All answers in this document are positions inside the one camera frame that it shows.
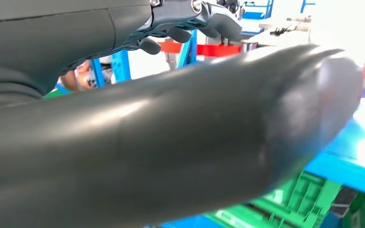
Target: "black rubber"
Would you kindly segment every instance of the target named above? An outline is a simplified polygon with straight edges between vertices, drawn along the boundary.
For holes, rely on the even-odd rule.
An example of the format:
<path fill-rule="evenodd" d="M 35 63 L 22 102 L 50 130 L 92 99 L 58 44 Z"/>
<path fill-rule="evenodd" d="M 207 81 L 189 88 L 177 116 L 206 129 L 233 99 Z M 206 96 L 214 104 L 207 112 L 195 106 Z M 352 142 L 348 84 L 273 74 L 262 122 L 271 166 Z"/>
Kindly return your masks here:
<path fill-rule="evenodd" d="M 49 100 L 14 85 L 0 90 L 0 228 L 137 228 L 297 174 L 352 116 L 363 69 L 308 45 Z"/>

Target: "workbench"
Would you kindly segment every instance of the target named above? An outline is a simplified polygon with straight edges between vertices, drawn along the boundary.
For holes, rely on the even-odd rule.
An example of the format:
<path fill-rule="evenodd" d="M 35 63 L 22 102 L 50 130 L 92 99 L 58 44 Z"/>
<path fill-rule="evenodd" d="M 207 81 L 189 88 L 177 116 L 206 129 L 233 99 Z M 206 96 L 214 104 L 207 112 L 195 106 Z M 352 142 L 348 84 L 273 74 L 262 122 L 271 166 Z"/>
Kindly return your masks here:
<path fill-rule="evenodd" d="M 365 193 L 365 98 L 353 119 L 306 171 Z"/>

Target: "blue metal rack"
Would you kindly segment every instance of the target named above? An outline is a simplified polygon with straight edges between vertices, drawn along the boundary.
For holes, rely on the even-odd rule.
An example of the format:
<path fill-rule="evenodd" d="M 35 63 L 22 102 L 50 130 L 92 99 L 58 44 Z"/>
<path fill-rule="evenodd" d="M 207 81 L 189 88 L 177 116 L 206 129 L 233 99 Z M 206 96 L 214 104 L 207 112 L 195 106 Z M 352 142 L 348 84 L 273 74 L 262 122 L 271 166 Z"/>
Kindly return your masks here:
<path fill-rule="evenodd" d="M 181 68 L 187 64 L 196 62 L 197 56 L 197 30 L 191 31 L 192 36 L 190 41 L 184 43 L 181 47 L 177 68 Z"/>
<path fill-rule="evenodd" d="M 365 193 L 365 98 L 353 119 L 306 171 Z"/>
<path fill-rule="evenodd" d="M 114 71 L 115 82 L 131 80 L 128 52 L 123 50 L 111 56 L 111 68 Z"/>
<path fill-rule="evenodd" d="M 316 4 L 316 0 L 303 0 L 303 4 L 301 5 L 300 13 L 303 13 L 304 9 L 307 6 L 315 6 L 315 4 Z"/>
<path fill-rule="evenodd" d="M 272 7 L 273 7 L 274 0 L 267 0 L 266 4 L 258 5 L 257 2 L 246 3 L 245 5 L 245 13 L 241 22 L 244 24 L 246 22 L 257 22 L 258 20 L 270 18 L 272 14 Z M 254 31 L 246 31 L 243 30 L 241 33 L 243 35 L 254 36 L 261 32 L 264 29 L 257 29 Z"/>

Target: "white surface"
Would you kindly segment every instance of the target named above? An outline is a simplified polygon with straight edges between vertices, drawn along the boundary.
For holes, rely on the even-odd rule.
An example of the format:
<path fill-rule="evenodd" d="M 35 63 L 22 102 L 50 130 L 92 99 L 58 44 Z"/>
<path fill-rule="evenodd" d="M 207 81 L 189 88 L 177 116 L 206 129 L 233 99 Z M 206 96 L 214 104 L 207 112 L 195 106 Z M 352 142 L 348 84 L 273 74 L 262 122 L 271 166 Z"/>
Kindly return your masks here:
<path fill-rule="evenodd" d="M 240 25 L 243 27 L 243 32 L 259 32 L 262 28 L 259 27 L 260 20 L 241 19 Z"/>
<path fill-rule="evenodd" d="M 266 46 L 293 46 L 299 44 L 308 43 L 308 32 L 303 31 L 292 31 L 284 33 L 280 36 L 270 35 L 271 30 L 266 30 L 258 35 L 255 35 L 245 42 L 248 43 L 258 43 L 260 45 Z"/>
<path fill-rule="evenodd" d="M 344 48 L 365 61 L 365 0 L 318 0 L 311 40 Z"/>
<path fill-rule="evenodd" d="M 142 50 L 128 51 L 131 78 L 138 79 L 170 70 L 166 54 L 150 55 Z"/>

